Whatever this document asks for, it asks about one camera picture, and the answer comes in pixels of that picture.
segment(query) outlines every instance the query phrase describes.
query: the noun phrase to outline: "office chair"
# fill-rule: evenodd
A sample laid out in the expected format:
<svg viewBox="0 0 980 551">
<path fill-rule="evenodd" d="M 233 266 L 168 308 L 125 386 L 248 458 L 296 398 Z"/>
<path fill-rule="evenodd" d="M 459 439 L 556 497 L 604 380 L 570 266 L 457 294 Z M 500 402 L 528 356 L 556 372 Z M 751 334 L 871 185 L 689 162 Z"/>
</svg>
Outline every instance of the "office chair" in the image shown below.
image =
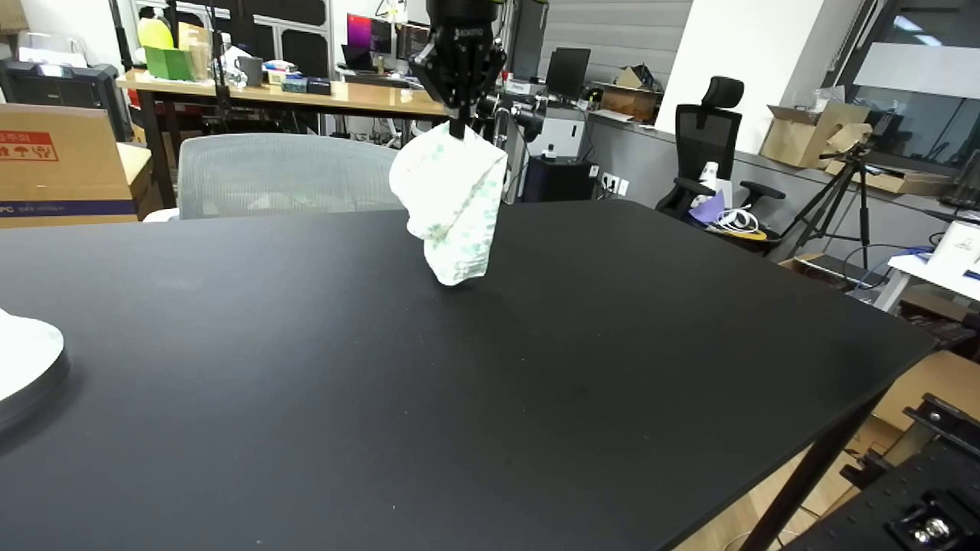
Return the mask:
<svg viewBox="0 0 980 551">
<path fill-rule="evenodd" d="M 697 185 L 707 162 L 717 162 L 717 177 L 733 180 L 735 140 L 740 126 L 740 113 L 735 113 L 733 106 L 738 106 L 740 94 L 745 94 L 740 81 L 709 76 L 709 86 L 702 104 L 677 104 L 673 130 L 677 130 L 680 174 L 673 177 L 673 189 L 655 205 L 662 215 L 691 220 L 689 216 L 691 203 L 697 196 L 709 196 L 709 189 Z M 771 189 L 764 185 L 745 180 L 740 186 L 748 189 L 748 199 L 740 203 L 745 211 L 754 211 L 756 203 L 761 199 L 784 199 L 782 189 Z M 778 249 L 782 238 L 764 226 L 761 234 L 764 234 L 764 243 L 745 243 L 745 238 L 733 238 L 733 243 L 754 249 L 759 254 L 770 254 L 771 249 Z"/>
<path fill-rule="evenodd" d="M 395 150 L 321 136 L 209 136 L 180 146 L 177 211 L 150 220 L 281 211 L 398 211 Z"/>
</svg>

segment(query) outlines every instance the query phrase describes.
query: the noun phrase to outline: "tripod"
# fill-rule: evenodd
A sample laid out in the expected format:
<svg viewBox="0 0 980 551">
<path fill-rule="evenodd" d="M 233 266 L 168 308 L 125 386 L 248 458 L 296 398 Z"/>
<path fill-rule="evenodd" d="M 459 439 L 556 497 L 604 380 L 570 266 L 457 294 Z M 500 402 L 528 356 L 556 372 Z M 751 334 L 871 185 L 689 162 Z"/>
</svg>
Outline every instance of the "tripod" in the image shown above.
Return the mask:
<svg viewBox="0 0 980 551">
<path fill-rule="evenodd" d="M 804 243 L 824 238 L 831 234 L 831 224 L 839 211 L 839 203 L 845 199 L 855 174 L 858 174 L 858 203 L 859 203 L 859 269 L 868 273 L 868 249 L 871 249 L 871 211 L 868 211 L 868 166 L 864 155 L 871 150 L 864 144 L 851 146 L 847 153 L 831 153 L 821 159 L 839 159 L 845 162 L 841 172 L 814 196 L 802 205 L 802 211 L 794 216 L 784 236 L 789 236 L 799 224 L 802 234 L 794 238 L 789 254 L 796 254 Z"/>
</svg>

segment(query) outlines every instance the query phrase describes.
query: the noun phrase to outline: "computer monitor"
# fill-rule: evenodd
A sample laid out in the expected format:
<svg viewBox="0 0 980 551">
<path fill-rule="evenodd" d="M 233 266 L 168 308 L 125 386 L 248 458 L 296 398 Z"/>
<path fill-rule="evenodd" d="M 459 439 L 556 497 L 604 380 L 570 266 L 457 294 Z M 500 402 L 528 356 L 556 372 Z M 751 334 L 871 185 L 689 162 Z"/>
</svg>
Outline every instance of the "computer monitor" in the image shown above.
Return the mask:
<svg viewBox="0 0 980 551">
<path fill-rule="evenodd" d="M 429 47 L 429 24 L 408 24 L 398 35 L 398 59 L 410 61 Z"/>
<path fill-rule="evenodd" d="M 591 49 L 553 49 L 549 63 L 549 91 L 556 99 L 579 99 L 584 88 Z"/>
<path fill-rule="evenodd" d="M 254 47 L 254 6 L 250 0 L 224 0 L 224 2 L 233 21 L 233 44 L 248 52 Z"/>
<path fill-rule="evenodd" d="M 371 44 L 373 44 L 373 20 L 348 12 L 345 15 L 345 47 L 371 52 Z"/>
<path fill-rule="evenodd" d="M 391 24 L 390 21 L 371 20 L 371 52 L 379 52 L 379 54 L 391 54 L 395 52 Z"/>
</svg>

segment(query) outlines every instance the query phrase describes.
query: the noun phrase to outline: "black table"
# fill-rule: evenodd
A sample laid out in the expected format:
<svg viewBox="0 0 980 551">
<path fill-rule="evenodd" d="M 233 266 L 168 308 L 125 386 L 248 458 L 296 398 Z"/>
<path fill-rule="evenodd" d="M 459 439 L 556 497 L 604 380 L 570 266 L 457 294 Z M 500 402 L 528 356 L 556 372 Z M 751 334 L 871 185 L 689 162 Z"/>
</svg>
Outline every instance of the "black table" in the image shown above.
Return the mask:
<svg viewBox="0 0 980 551">
<path fill-rule="evenodd" d="M 13 231 L 0 252 L 0 302 L 69 347 L 63 395 L 0 441 L 7 551 L 645 551 L 824 434 L 821 471 L 930 350 L 618 203 L 517 209 L 461 290 L 403 215 Z"/>
</svg>

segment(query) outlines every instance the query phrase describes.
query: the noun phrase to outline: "white cloth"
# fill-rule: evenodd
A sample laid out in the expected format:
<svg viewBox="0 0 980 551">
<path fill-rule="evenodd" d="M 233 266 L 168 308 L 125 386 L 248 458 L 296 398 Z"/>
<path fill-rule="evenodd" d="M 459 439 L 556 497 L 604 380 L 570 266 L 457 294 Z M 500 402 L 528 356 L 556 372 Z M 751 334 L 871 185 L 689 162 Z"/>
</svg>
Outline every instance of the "white cloth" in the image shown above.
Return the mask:
<svg viewBox="0 0 980 551">
<path fill-rule="evenodd" d="M 441 285 L 486 276 L 501 177 L 504 153 L 468 130 L 457 140 L 450 126 L 438 126 L 395 155 L 391 192 L 408 209 L 408 234 L 427 243 L 427 263 Z"/>
</svg>

